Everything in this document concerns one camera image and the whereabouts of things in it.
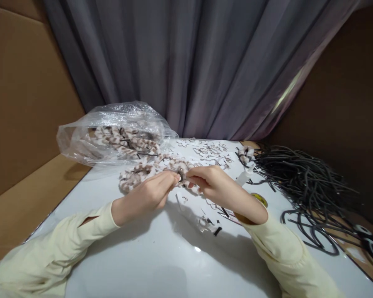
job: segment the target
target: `table surface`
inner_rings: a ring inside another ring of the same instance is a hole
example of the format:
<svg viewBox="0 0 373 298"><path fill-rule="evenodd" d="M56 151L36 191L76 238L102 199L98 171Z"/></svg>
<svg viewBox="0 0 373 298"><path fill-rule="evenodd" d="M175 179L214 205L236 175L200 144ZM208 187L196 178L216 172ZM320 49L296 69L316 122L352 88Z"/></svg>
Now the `table surface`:
<svg viewBox="0 0 373 298"><path fill-rule="evenodd" d="M172 150L188 160L199 161L194 151L207 141L172 140ZM239 142L223 144L235 157ZM243 171L235 158L226 173L232 178ZM47 233L63 218L77 212L100 208L123 194L119 173L129 166L92 169L32 235ZM261 180L254 174L253 182ZM263 196L268 210L280 218L290 202L266 183L243 186ZM180 192L187 202L177 202ZM214 237L201 232L199 219L206 213L220 220L223 230ZM294 224L288 227L301 238ZM308 247L312 256L335 280L346 297L373 298L373 282L343 253L332 257ZM73 269L66 297L280 297L276 279L258 256L243 227L224 219L207 201L184 188L174 189L165 208L120 228L94 243L86 257Z"/></svg>

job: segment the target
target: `glue bottle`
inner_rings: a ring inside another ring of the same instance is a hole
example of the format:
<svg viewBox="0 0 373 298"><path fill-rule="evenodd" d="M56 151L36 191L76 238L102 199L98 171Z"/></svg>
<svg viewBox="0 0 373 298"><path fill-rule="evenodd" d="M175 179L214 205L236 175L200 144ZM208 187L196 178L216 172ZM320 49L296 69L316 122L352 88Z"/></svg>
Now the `glue bottle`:
<svg viewBox="0 0 373 298"><path fill-rule="evenodd" d="M249 179L253 176L253 166L250 168L245 168L245 170L239 175L239 177L235 180L235 182L243 186Z"/></svg>

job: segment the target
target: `sleeve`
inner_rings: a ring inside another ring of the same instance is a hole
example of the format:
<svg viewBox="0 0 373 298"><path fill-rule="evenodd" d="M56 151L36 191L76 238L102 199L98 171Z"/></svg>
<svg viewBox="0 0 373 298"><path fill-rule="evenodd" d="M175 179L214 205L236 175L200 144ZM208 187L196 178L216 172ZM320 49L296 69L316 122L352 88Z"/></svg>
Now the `sleeve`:
<svg viewBox="0 0 373 298"><path fill-rule="evenodd" d="M119 227L113 221L112 203L87 214L63 219L52 232L11 250L0 261L0 288L22 295L65 295L66 277L96 240ZM81 224L89 217L96 217Z"/></svg>
<svg viewBox="0 0 373 298"><path fill-rule="evenodd" d="M344 297L332 278L310 255L304 242L285 225L271 215L261 225L240 221L251 235L259 255L279 281L284 298Z"/></svg>

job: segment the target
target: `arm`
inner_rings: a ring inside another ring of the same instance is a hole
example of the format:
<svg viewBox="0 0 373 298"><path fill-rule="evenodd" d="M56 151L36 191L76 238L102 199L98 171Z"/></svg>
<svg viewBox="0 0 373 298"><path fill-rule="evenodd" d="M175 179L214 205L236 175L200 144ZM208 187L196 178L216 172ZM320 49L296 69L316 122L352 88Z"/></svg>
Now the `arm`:
<svg viewBox="0 0 373 298"><path fill-rule="evenodd" d="M0 261L0 293L65 295L66 277L96 240L136 217L163 208L179 175L165 171L99 210L63 219L52 232L11 250Z"/></svg>
<svg viewBox="0 0 373 298"><path fill-rule="evenodd" d="M331 277L311 257L302 240L268 215L261 202L237 185L221 168L197 167L187 176L207 198L235 212L251 235L259 255L279 281L285 298L343 297Z"/></svg>

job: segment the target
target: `curtain fold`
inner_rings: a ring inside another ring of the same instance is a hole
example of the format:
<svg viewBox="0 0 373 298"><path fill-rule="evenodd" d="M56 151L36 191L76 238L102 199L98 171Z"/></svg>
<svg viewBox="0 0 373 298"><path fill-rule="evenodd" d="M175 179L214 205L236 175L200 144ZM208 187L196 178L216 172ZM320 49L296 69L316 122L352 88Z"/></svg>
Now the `curtain fold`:
<svg viewBox="0 0 373 298"><path fill-rule="evenodd" d="M183 137L257 139L358 0L45 0L86 111L145 101Z"/></svg>

